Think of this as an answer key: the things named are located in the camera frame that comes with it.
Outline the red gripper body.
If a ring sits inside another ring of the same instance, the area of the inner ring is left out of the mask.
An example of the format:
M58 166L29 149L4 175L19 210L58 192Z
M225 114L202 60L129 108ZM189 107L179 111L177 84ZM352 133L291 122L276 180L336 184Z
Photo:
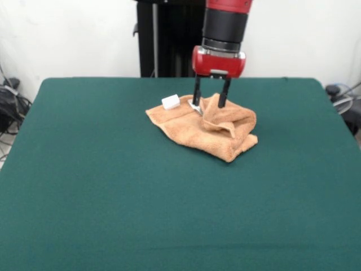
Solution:
M195 46L192 53L192 68L197 75L210 77L239 78L244 70L244 52L225 53Z

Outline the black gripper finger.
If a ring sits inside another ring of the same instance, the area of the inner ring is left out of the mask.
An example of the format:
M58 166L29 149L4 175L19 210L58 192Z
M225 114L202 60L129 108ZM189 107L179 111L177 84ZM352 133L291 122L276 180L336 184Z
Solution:
M218 101L218 107L219 108L223 108L226 105L230 85L231 85L231 79L230 78L225 78L223 89L222 89L222 92L220 93L220 96L219 96L219 101Z
M199 103L200 103L200 98L201 98L200 82L201 82L200 76L196 75L195 76L195 87L194 87L193 98L192 98L193 105L199 105Z

